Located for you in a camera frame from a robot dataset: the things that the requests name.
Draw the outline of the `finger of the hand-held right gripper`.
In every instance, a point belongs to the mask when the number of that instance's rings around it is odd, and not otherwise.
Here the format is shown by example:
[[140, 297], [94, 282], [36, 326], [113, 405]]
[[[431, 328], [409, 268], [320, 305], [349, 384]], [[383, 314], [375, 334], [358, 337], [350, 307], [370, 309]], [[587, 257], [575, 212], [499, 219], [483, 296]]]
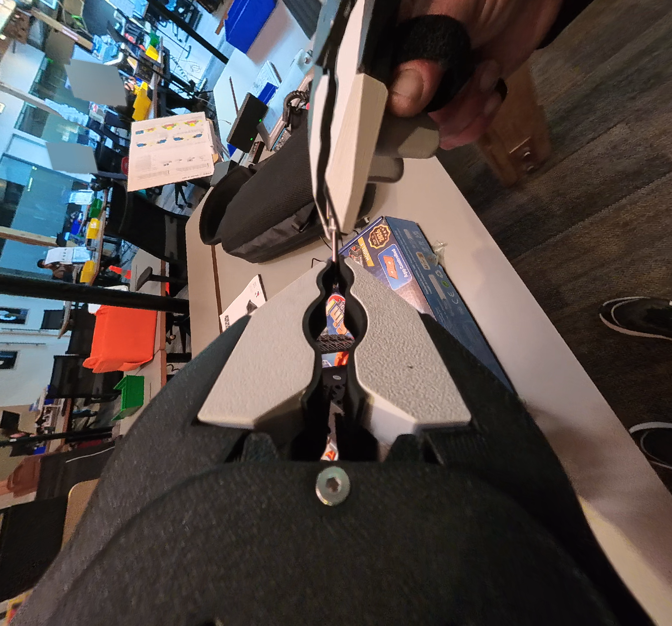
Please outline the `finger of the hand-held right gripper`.
[[357, 219], [388, 96], [385, 84], [359, 71], [367, 9], [370, 0], [355, 2], [335, 60], [335, 102], [324, 180], [330, 215], [337, 224], [354, 224]]
[[331, 125], [337, 94], [334, 74], [314, 68], [310, 95], [310, 174], [319, 212], [327, 211], [326, 168], [331, 152]]

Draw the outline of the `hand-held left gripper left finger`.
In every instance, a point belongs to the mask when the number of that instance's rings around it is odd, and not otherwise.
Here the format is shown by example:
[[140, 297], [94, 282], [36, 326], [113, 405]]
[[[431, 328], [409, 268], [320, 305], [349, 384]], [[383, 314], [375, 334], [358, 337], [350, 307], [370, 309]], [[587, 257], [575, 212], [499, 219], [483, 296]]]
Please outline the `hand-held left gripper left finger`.
[[304, 426], [300, 398], [316, 363], [303, 321], [321, 296], [320, 272], [308, 270], [249, 316], [197, 414], [200, 422], [265, 432], [274, 440], [298, 435]]

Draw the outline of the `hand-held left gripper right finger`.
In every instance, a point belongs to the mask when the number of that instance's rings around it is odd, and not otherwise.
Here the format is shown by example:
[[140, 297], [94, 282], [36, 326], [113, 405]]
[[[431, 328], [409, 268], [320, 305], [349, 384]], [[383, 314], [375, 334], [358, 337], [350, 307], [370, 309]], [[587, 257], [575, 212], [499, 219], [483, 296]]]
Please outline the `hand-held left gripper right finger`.
[[421, 314], [370, 272], [353, 270], [353, 299], [366, 328], [354, 350], [364, 390], [364, 426], [378, 440], [471, 421], [458, 387], [426, 330]]

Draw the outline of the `small clear-handled screwdriver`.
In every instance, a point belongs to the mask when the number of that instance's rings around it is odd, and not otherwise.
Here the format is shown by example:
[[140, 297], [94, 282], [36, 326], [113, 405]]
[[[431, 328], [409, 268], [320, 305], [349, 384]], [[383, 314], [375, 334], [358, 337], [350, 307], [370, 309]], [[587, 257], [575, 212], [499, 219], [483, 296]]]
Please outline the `small clear-handled screwdriver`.
[[323, 196], [324, 196], [324, 211], [326, 217], [326, 237], [329, 240], [331, 246], [331, 260], [333, 266], [336, 268], [339, 265], [340, 254], [339, 254], [339, 243], [341, 237], [340, 222], [337, 217], [337, 212], [335, 209], [335, 203], [331, 196], [331, 192], [327, 182], [324, 181], [323, 186]]

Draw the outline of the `black-and-white instruction booklet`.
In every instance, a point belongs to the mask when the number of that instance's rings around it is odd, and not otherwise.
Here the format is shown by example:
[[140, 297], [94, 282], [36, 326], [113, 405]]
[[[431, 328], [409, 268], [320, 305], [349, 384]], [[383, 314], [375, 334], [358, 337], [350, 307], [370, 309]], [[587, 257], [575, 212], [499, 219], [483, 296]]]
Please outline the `black-and-white instruction booklet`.
[[261, 275], [255, 275], [246, 288], [231, 302], [220, 315], [222, 331], [230, 328], [243, 316], [251, 315], [267, 301], [265, 287]]

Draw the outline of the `black box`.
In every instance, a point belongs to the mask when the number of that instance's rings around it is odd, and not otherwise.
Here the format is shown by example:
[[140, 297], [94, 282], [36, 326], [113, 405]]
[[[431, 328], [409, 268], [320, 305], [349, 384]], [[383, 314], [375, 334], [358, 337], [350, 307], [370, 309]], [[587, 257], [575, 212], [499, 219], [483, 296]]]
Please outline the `black box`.
[[257, 126], [264, 120], [268, 106], [252, 93], [247, 93], [231, 126], [226, 146], [231, 157], [235, 150], [250, 151], [258, 134]]

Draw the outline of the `black bag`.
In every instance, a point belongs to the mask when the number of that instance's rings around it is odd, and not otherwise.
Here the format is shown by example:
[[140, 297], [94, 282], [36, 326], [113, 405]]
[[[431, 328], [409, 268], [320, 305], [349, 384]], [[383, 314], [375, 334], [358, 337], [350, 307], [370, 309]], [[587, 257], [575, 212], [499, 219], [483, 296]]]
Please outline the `black bag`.
[[305, 124], [269, 158], [236, 166], [218, 182], [204, 200], [199, 235], [203, 244], [252, 263], [322, 241]]

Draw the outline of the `blue robot kit box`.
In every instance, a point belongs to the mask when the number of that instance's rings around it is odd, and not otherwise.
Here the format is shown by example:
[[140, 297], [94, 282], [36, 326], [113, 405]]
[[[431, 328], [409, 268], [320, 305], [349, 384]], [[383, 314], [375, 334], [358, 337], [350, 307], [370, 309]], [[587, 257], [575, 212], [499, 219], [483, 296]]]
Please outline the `blue robot kit box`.
[[339, 250], [417, 311], [431, 316], [509, 390], [515, 391], [479, 325], [417, 223], [382, 216]]

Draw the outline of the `green storage bin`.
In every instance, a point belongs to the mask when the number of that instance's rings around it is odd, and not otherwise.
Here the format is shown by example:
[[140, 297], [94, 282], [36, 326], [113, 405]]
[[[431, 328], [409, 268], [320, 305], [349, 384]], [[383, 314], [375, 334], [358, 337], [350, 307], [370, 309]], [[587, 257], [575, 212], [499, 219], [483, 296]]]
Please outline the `green storage bin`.
[[145, 378], [142, 375], [126, 375], [114, 387], [120, 392], [119, 418], [137, 413], [145, 403]]

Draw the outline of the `large blue storage bin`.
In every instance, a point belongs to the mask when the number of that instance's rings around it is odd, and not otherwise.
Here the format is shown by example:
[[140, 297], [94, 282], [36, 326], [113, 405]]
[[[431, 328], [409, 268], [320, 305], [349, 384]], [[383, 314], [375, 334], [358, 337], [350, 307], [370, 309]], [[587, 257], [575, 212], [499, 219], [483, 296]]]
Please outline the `large blue storage bin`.
[[224, 19], [226, 42], [247, 53], [276, 4], [277, 0], [233, 0]]

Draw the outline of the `white sign board on stand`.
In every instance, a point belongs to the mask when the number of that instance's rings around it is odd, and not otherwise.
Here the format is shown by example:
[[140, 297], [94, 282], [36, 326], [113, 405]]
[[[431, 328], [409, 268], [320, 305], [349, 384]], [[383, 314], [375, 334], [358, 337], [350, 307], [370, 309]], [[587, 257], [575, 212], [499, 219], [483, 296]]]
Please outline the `white sign board on stand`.
[[135, 121], [126, 188], [134, 192], [210, 177], [220, 159], [218, 149], [205, 112]]

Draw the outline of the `black floor lamp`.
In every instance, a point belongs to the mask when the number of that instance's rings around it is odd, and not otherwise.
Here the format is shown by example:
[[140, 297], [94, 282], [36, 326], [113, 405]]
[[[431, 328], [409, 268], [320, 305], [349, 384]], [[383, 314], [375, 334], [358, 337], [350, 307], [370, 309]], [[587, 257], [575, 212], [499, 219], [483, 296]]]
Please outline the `black floor lamp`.
[[5, 274], [1, 274], [1, 294], [189, 314], [189, 301], [181, 298], [60, 283], [51, 280], [29, 279]]

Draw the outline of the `person's black shoe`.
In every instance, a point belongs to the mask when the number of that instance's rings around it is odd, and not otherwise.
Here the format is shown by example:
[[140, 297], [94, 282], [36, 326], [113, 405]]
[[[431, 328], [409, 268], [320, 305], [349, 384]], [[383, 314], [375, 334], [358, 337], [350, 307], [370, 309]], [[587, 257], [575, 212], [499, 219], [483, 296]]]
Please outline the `person's black shoe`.
[[653, 467], [671, 470], [671, 423], [643, 422], [628, 432]]
[[600, 307], [600, 319], [625, 335], [671, 341], [671, 301], [659, 297], [620, 297]]

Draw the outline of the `wooden post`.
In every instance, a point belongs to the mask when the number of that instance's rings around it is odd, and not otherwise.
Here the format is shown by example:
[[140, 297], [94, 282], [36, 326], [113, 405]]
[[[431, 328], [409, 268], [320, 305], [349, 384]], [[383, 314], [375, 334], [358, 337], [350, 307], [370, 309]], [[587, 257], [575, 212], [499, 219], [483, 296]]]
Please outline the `wooden post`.
[[511, 187], [550, 159], [551, 144], [530, 62], [526, 61], [506, 83], [507, 97], [476, 146], [501, 185]]

